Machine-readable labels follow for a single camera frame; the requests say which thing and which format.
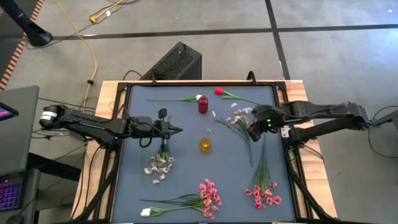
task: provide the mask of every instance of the purple backlit keyboard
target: purple backlit keyboard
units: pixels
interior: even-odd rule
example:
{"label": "purple backlit keyboard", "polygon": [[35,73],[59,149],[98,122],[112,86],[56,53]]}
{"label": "purple backlit keyboard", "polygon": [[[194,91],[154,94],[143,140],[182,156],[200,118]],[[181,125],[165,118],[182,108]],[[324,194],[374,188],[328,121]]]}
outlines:
{"label": "purple backlit keyboard", "polygon": [[0,181],[0,212],[21,207],[23,176],[5,177]]}

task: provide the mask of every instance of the computer monitor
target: computer monitor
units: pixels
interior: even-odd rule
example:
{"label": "computer monitor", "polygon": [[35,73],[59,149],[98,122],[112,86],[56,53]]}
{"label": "computer monitor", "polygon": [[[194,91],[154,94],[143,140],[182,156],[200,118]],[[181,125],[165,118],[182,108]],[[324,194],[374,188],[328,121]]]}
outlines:
{"label": "computer monitor", "polygon": [[0,121],[18,116],[17,110],[12,109],[10,106],[0,102]]}

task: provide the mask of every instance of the yellow cable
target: yellow cable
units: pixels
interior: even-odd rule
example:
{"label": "yellow cable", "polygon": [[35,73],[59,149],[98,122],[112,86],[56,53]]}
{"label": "yellow cable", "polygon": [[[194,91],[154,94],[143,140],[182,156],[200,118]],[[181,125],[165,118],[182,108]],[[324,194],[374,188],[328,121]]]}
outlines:
{"label": "yellow cable", "polygon": [[113,4],[112,6],[110,6],[110,7],[106,8],[106,9],[102,10],[102,12],[100,12],[97,16],[90,16],[90,21],[91,21],[92,23],[95,23],[95,22],[97,21],[97,18],[99,18],[99,17],[102,16],[106,11],[112,9],[113,7],[117,6],[118,4],[120,4],[120,3],[123,2],[123,1],[125,1],[125,0],[120,0],[120,1],[116,2],[115,4]]}
{"label": "yellow cable", "polygon": [[[93,72],[93,74],[92,74],[90,80],[94,80],[94,77],[95,77],[95,75],[96,75],[96,73],[97,73],[97,68],[98,68],[97,56],[95,55],[94,50],[91,48],[91,46],[90,46],[90,44],[87,42],[87,40],[85,40],[84,38],[81,37],[81,35],[79,34],[79,31],[77,30],[76,26],[74,25],[74,23],[72,22],[72,20],[71,20],[70,17],[68,16],[68,14],[65,12],[65,10],[63,10],[63,7],[59,4],[59,2],[58,2],[57,0],[53,0],[53,1],[56,3],[56,5],[58,6],[58,8],[60,8],[60,10],[62,11],[62,13],[67,17],[67,19],[69,20],[70,24],[73,26],[73,28],[74,28],[74,30],[75,30],[77,36],[78,36],[82,41],[84,41],[84,43],[85,43],[85,44],[87,45],[87,47],[89,48],[91,54],[93,55],[93,58],[94,58],[94,72]],[[86,108],[87,97],[88,97],[88,92],[89,92],[89,90],[90,90],[90,85],[91,85],[91,84],[88,84],[88,86],[87,86],[86,95],[85,95],[84,108]]]}

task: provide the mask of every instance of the pink flower bunch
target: pink flower bunch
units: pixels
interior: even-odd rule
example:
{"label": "pink flower bunch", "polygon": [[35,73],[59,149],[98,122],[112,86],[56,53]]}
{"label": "pink flower bunch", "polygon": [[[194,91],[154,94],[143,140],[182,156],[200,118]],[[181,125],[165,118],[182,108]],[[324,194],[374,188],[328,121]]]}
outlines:
{"label": "pink flower bunch", "polygon": [[[269,184],[269,186],[274,189],[278,185],[277,185],[277,183],[272,182],[272,183]],[[257,184],[254,186],[254,190],[253,191],[250,191],[249,189],[246,189],[244,191],[244,193],[247,196],[253,196],[254,197],[254,206],[256,208],[258,208],[258,209],[263,209],[263,208],[266,207],[263,204],[264,201],[268,205],[272,205],[272,204],[280,205],[282,203],[282,199],[279,196],[272,196],[273,193],[272,193],[271,189],[266,189],[265,187],[261,188]]]}
{"label": "pink flower bunch", "polygon": [[214,219],[214,215],[210,212],[210,210],[218,210],[218,207],[221,206],[221,198],[217,194],[216,185],[213,182],[210,182],[209,179],[205,179],[205,182],[206,185],[199,185],[200,197],[203,199],[203,203],[205,204],[203,215],[207,218]]}

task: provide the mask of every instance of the wooden table edge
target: wooden table edge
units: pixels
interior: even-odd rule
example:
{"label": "wooden table edge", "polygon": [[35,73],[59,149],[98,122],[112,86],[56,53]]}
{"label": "wooden table edge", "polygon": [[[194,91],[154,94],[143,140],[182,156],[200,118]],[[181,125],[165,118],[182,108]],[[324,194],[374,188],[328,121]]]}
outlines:
{"label": "wooden table edge", "polygon": [[[229,83],[242,83],[242,82],[248,82],[251,83],[252,81],[250,80],[159,80],[157,83],[220,83],[220,82],[229,82]],[[258,83],[264,83],[264,82],[285,82],[286,88],[287,88],[287,95],[289,98],[289,101],[294,101],[294,100],[304,100],[307,101],[307,95],[305,93],[304,85],[302,80],[258,80]],[[104,81],[101,87],[101,92],[99,93],[99,99],[96,107],[96,115],[101,116],[104,118],[111,118],[112,116],[112,108],[115,97],[116,97],[116,92],[117,92],[117,87],[119,83],[133,83],[133,84],[147,84],[147,83],[152,83],[150,80],[126,80],[126,81]],[[312,122],[302,124],[301,126],[309,127],[312,126]],[[319,148],[319,143],[317,140],[311,140],[307,143],[310,147],[313,149],[317,150],[319,153],[321,153],[320,148]],[[74,215],[75,218],[79,216],[79,214],[83,211],[84,204],[85,204],[85,197],[87,194],[87,183],[88,183],[88,169],[89,169],[89,164],[90,161],[93,157],[94,151],[98,147],[98,144],[94,141],[89,142],[87,151],[86,151],[86,157],[85,157],[85,164],[84,164],[84,173],[83,173],[83,179],[80,176],[80,180],[78,183],[78,188],[76,190],[76,196],[75,196],[75,201],[73,204],[73,209],[74,211],[75,207],[78,206],[76,213]],[[325,166],[322,162],[322,160],[317,157],[316,155],[310,153],[309,151],[305,151],[303,149],[300,150],[300,156],[302,158],[302,165],[304,169],[304,174],[305,174],[305,180],[307,182],[307,187],[311,194],[315,197],[317,202],[323,207],[323,209],[331,216],[336,217],[336,210],[335,210],[335,205],[333,202],[333,197],[331,196],[331,191],[330,191],[330,186],[328,182],[328,178],[326,175],[326,170]],[[91,175],[90,175],[90,190],[88,191],[88,203],[94,196],[94,194],[98,190],[98,185],[99,185],[99,179],[101,175],[101,168],[103,165],[103,157],[104,157],[104,150],[101,149],[100,152],[97,153],[94,161],[93,161],[93,167],[91,170]],[[77,205],[79,194],[80,194],[80,186],[81,182],[83,181],[83,188],[81,191],[81,199],[80,203]],[[99,213],[99,218],[104,217],[104,213],[106,210],[106,203],[108,201],[108,190],[105,192],[103,196],[103,200],[100,206],[100,213]],[[305,204],[303,200],[303,196],[300,192],[300,190],[296,186],[296,192],[297,192],[297,199],[298,199],[298,204],[300,208],[300,216],[302,218],[306,218],[306,209],[305,209]]]}

